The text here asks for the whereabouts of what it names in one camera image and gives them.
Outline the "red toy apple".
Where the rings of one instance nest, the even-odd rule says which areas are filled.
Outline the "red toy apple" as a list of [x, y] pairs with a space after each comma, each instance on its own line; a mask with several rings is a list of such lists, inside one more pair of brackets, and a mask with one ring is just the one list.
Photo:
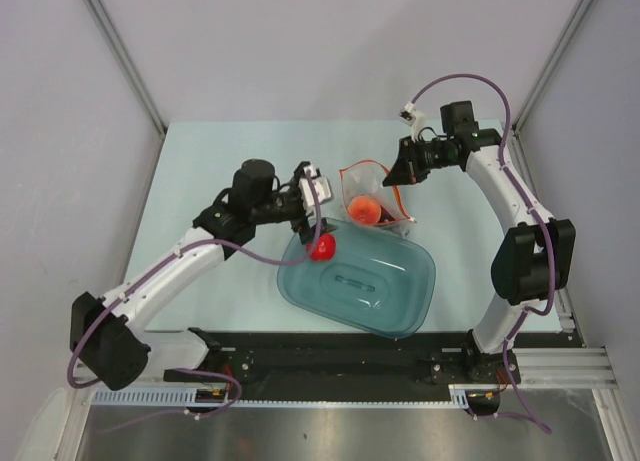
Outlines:
[[336, 253], [337, 243], [331, 233], [322, 234], [318, 241], [306, 246], [309, 258], [315, 262], [325, 262], [331, 260]]

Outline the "clear orange zip top bag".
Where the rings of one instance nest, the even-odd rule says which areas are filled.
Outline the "clear orange zip top bag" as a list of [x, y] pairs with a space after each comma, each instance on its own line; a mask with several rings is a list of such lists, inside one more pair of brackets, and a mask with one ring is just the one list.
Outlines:
[[[396, 186], [385, 187], [382, 185], [382, 181], [388, 172], [389, 169], [386, 166], [373, 159], [364, 159], [350, 166], [341, 168], [339, 175], [343, 216], [347, 221], [356, 226], [376, 228], [406, 238], [409, 235], [411, 226], [416, 220], [406, 211], [399, 188]], [[394, 215], [397, 221], [384, 224], [378, 223], [374, 226], [365, 226], [353, 221], [347, 213], [347, 207], [354, 197], [360, 195], [373, 197], [380, 203], [381, 207], [385, 207]]]

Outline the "orange toy peach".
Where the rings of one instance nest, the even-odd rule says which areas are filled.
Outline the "orange toy peach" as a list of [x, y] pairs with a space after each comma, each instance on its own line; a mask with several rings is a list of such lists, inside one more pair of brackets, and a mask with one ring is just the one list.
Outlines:
[[354, 197], [347, 207], [347, 213], [353, 221], [365, 226], [374, 226], [382, 216], [382, 207], [371, 196]]

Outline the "blue transparent plastic tub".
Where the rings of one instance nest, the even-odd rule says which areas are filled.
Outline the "blue transparent plastic tub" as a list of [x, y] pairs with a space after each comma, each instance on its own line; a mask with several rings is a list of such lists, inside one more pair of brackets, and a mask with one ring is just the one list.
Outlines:
[[328, 261], [281, 266], [280, 294], [292, 305], [387, 338], [422, 326], [436, 265], [426, 249], [395, 234], [330, 218], [336, 252]]

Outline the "purple toy eggplant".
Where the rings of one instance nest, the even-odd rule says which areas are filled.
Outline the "purple toy eggplant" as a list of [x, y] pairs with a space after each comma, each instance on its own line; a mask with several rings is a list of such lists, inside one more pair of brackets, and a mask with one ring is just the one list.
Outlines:
[[392, 215], [385, 207], [381, 207], [380, 210], [381, 210], [380, 218], [379, 218], [380, 224], [393, 223], [397, 221], [397, 218], [394, 215]]

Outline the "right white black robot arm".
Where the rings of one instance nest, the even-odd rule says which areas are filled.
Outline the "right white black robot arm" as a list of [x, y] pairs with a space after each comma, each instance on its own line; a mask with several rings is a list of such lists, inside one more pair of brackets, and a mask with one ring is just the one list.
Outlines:
[[410, 135], [383, 183], [416, 185], [436, 169], [459, 167], [481, 189], [494, 210], [504, 238], [491, 264], [494, 297], [481, 321], [467, 334], [461, 369], [484, 382], [509, 368], [509, 350], [530, 315], [545, 316], [554, 295], [568, 281], [576, 229], [559, 220], [525, 186], [507, 152], [503, 136], [482, 129], [469, 101], [440, 109], [443, 135], [423, 138], [424, 115], [409, 102], [400, 111]]

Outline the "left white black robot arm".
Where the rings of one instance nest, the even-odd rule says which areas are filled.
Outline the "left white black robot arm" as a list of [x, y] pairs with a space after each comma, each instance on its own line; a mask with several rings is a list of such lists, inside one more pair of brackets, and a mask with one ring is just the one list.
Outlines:
[[220, 355], [191, 330], [145, 340], [150, 321], [199, 276], [241, 253], [256, 261], [279, 262], [247, 249], [257, 227], [287, 222], [310, 254], [327, 230], [322, 205], [332, 201], [328, 178], [308, 161], [286, 183], [274, 166], [249, 159], [232, 183], [200, 212], [183, 237], [151, 267], [101, 296], [88, 292], [71, 307], [67, 382], [75, 389], [103, 383], [118, 391], [141, 375], [189, 371], [197, 379], [214, 378]]

